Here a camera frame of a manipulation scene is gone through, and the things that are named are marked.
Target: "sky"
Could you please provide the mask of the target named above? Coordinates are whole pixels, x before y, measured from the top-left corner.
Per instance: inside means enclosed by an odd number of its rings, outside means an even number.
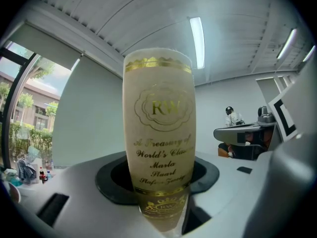
[[[16,43],[12,44],[9,50],[25,58],[29,58],[32,54]],[[0,71],[11,77],[15,78],[17,76],[19,68],[19,65],[5,58],[1,58],[0,60]],[[29,79],[27,83],[41,90],[61,96],[70,74],[71,71],[69,69],[55,63],[52,74],[46,75],[43,78]]]

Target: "ceiling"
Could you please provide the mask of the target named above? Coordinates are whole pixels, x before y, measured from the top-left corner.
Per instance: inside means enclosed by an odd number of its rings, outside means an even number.
[[[285,0],[37,1],[89,29],[113,49],[117,59],[134,50],[163,47],[184,53],[196,64],[188,18],[199,16],[206,56],[205,68],[193,70],[196,85],[252,73],[297,70],[313,45],[295,9]],[[292,28],[298,29],[296,40],[278,61]]]

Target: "person in white shirt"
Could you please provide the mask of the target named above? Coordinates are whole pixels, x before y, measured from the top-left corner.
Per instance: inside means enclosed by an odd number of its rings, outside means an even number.
[[[225,119],[225,124],[227,127],[244,124],[242,115],[240,113],[234,112],[232,107],[226,108],[226,114],[227,117]]]

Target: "wall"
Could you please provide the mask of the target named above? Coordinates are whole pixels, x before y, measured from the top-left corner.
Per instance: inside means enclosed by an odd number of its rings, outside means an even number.
[[[122,80],[82,57],[59,101],[54,165],[71,166],[123,151],[122,117]]]
[[[225,127],[225,108],[232,106],[245,123],[256,122],[258,108],[266,105],[256,79],[273,76],[262,74],[239,77],[196,87],[196,150],[217,155],[218,144],[213,131]]]

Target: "white ceiling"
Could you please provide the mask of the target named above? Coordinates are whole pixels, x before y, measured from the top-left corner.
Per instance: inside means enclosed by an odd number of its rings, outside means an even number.
[[[297,70],[312,39],[284,0],[37,0],[85,26],[119,56],[151,47],[186,54],[196,64],[188,17],[201,17],[205,68],[195,84],[251,73]],[[277,55],[292,28],[296,42],[279,62]]]

